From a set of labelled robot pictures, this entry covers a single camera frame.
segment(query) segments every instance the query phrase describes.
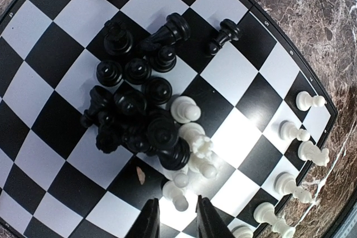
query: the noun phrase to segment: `fallen chess piece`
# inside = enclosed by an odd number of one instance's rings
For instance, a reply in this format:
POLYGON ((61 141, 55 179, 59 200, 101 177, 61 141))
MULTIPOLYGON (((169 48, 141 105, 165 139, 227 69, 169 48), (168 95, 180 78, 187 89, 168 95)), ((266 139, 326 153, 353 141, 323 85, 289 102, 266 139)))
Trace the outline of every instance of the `fallen chess piece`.
POLYGON ((308 92, 302 91, 296 96, 296 106, 300 111, 307 111, 311 107, 322 107, 326 103, 323 96, 311 96, 308 92))
POLYGON ((213 142, 205 135, 202 126, 197 123, 187 123, 178 130, 178 135, 190 145, 190 149, 199 158, 208 157, 212 154, 213 142))
POLYGON ((312 161, 317 166, 327 166, 330 161, 329 149, 324 148, 319 149, 318 146, 314 145, 310 140, 308 142, 303 142, 300 144, 298 149, 298 156, 301 160, 312 161))
POLYGON ((268 223, 272 226, 272 231, 279 233, 282 238, 293 238, 296 229, 288 226, 283 218, 278 218, 274 214, 274 206, 271 203, 261 203, 254 210, 254 219, 258 223, 268 223))
POLYGON ((297 139, 306 142, 310 139, 310 134, 307 130, 298 129, 293 122, 285 122, 280 128, 280 137, 284 140, 297 139))
POLYGON ((280 195, 290 195, 297 198, 302 203, 312 203, 313 198, 309 191, 296 185, 293 175, 289 173, 281 174, 275 182, 275 190, 280 195))
POLYGON ((162 188, 162 195, 171 201, 175 208, 180 212, 186 211, 189 207, 185 193, 185 189, 176 187, 172 181, 166 182, 162 188))

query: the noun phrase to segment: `chessboard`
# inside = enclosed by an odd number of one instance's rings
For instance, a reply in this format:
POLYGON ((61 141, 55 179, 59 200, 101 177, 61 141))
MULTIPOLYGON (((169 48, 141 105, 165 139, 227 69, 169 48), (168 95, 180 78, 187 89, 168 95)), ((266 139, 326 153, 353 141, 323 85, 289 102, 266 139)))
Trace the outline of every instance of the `chessboard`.
POLYGON ((161 237, 196 237, 198 195, 228 228, 246 225, 257 236, 266 225, 254 209, 270 202, 279 211, 289 198, 275 192, 276 177, 288 172, 300 183, 311 166, 297 155, 300 142, 280 139, 277 126, 292 121, 321 148, 337 117, 306 60, 254 0, 15 0, 0 34, 0 218, 18 237, 124 238, 149 198, 159 199, 161 237), (176 45, 172 71, 153 74, 171 83, 173 97, 190 96, 201 108, 197 122, 219 171, 211 180, 193 175, 185 212, 162 197, 167 179, 157 158, 125 147, 104 154, 97 128, 80 125, 99 84, 97 64, 115 60, 103 47, 104 23, 123 21, 138 43, 173 12, 191 37, 176 45), (225 18, 242 37, 207 55, 225 18), (300 91, 326 105, 298 110, 300 91))

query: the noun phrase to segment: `white pawn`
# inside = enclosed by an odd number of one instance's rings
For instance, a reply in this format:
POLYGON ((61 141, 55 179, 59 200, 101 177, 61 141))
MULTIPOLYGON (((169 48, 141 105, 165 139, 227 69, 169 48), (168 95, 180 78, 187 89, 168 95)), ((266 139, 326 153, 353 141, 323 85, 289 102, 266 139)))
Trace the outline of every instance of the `white pawn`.
POLYGON ((307 111, 310 107, 322 107, 325 105, 323 96, 312 97, 308 92, 302 91, 296 96, 296 106, 301 111, 307 111))
POLYGON ((288 226, 283 218, 278 218, 274 213, 274 206, 271 203, 261 203, 254 210, 254 219, 258 223, 268 223, 272 225, 272 231, 281 234, 282 238, 292 238, 296 229, 288 226))
POLYGON ((199 158, 194 153, 191 153, 187 165, 191 171, 201 173, 205 178, 215 178, 218 173, 217 168, 208 158, 199 158))
POLYGON ((171 104, 172 117, 181 124, 196 121, 201 117, 201 109, 195 101, 187 96, 180 96, 171 104))
POLYGON ((213 142, 205 135, 203 127, 198 123, 187 123, 178 130, 178 135, 188 142, 191 151, 199 158, 212 154, 213 142))
POLYGON ((168 181, 162 188, 162 195, 172 201, 176 210, 183 212, 189 207, 189 203, 185 197, 186 189, 178 188, 172 181, 168 181))
POLYGON ((285 122, 280 128, 280 137, 284 140, 297 139, 306 142, 310 139, 310 134, 307 130, 298 129, 293 122, 285 122))
POLYGON ((185 188, 189 184, 188 171, 188 165, 185 165, 182 169, 177 171, 162 168, 163 175, 170 181, 173 181, 178 188, 185 188))
POLYGON ((329 152, 327 148, 320 150, 309 140, 300 144, 297 154, 303 161, 310 160, 317 166, 326 167, 330 161, 329 152))
POLYGON ((281 174, 275 182, 275 190, 281 195, 290 195, 302 203, 312 203, 312 195, 309 191, 297 186, 295 178, 289 173, 281 174))

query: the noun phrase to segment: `brown marble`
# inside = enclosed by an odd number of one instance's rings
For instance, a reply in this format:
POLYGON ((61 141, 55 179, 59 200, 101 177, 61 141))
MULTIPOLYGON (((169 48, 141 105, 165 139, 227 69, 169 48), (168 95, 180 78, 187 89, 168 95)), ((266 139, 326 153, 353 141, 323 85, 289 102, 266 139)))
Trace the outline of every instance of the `brown marble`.
MULTIPOLYGON (((0 13, 11 0, 0 0, 0 13)), ((318 192, 316 203, 291 200, 281 212, 297 226, 295 237, 322 237, 351 196, 357 182, 357 0, 256 0, 304 54, 339 117, 325 147, 331 162, 313 167, 303 185, 318 192)), ((0 238, 12 237, 0 228, 0 238)), ((269 228, 260 237, 279 237, 269 228)))

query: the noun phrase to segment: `chess piece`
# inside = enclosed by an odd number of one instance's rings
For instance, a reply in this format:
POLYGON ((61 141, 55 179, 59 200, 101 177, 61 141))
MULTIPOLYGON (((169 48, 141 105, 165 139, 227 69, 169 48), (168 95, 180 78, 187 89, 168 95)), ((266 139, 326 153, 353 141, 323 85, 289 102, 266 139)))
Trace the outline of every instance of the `chess piece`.
POLYGON ((261 203, 254 210, 254 219, 258 223, 268 223, 272 225, 272 231, 281 234, 282 238, 293 238, 296 229, 288 226, 283 218, 278 218, 274 214, 274 206, 271 203, 261 203))
POLYGON ((303 161, 310 160, 317 166, 326 167, 330 161, 329 152, 327 148, 320 150, 318 146, 309 140, 308 142, 302 142, 300 144, 298 156, 303 161))
POLYGON ((299 199, 302 203, 313 202, 311 193, 304 190, 301 186, 297 186, 294 176, 289 173, 283 173, 278 176, 274 187, 280 195, 292 194, 294 198, 299 199))
POLYGON ((306 142, 310 139, 309 132, 304 129, 298 129, 293 122, 283 123, 279 133, 284 140, 297 139, 301 142, 306 142))
POLYGON ((125 79, 133 85, 144 84, 151 76, 151 67, 144 59, 134 58, 125 65, 125 79))
POLYGON ((155 57, 149 57, 151 67, 157 72, 169 72, 176 65, 175 49, 170 46, 162 47, 155 57))
POLYGON ((104 24, 104 48, 113 56, 130 52, 133 47, 133 35, 124 28, 121 22, 107 21, 104 24))
POLYGON ((172 102, 170 112, 172 117, 181 124, 196 121, 201 117, 201 109, 195 101, 187 96, 180 96, 172 102))
POLYGON ((103 85, 112 87, 122 81, 123 69, 115 61, 102 61, 97 65, 97 79, 103 85))
POLYGON ((156 105, 167 103, 172 96, 171 84, 162 77, 152 77, 144 86, 148 102, 156 105))
POLYGON ((323 96, 312 97, 308 92, 302 91, 296 96, 296 106, 301 111, 307 111, 310 107, 322 107, 325 105, 323 96))
POLYGON ((185 193, 185 189, 176 187, 172 181, 166 182, 162 187, 162 195, 172 201, 175 208, 180 212, 186 211, 189 207, 185 193))
POLYGON ((216 55, 226 42, 239 40, 241 36, 237 24, 230 19, 221 21, 220 26, 218 36, 209 43, 209 52, 212 56, 216 55))
POLYGON ((187 123, 178 130, 178 135, 190 145, 191 151, 199 158, 212 154, 213 142, 205 135, 202 126, 197 123, 187 123))
POLYGON ((88 128, 95 122, 97 114, 109 107, 113 98, 112 93, 101 86, 94 86, 89 92, 90 107, 84 111, 80 118, 80 123, 84 128, 88 128))

